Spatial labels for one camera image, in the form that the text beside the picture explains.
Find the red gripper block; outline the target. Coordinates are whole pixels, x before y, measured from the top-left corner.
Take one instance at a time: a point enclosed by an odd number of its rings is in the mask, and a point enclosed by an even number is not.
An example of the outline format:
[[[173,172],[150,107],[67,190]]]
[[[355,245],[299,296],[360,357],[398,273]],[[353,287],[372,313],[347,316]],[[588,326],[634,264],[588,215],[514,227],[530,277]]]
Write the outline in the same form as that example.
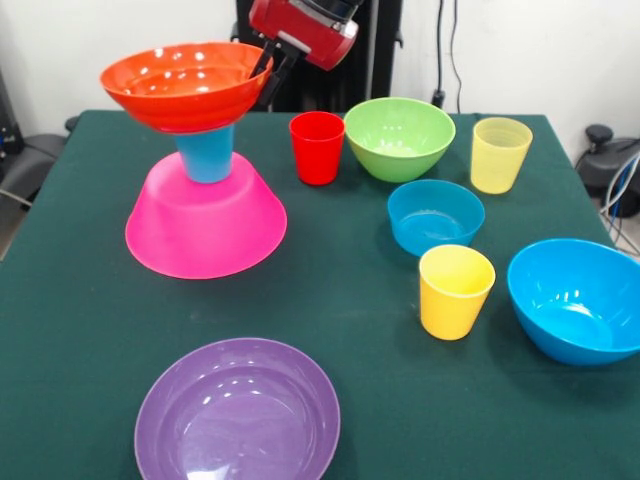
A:
[[[301,53],[307,62],[329,71],[349,53],[359,26],[353,20],[358,1],[258,0],[249,11],[249,25],[265,39],[250,78],[267,69],[275,45],[288,46]],[[299,55],[285,55],[271,73],[257,104],[270,106],[293,69]]]

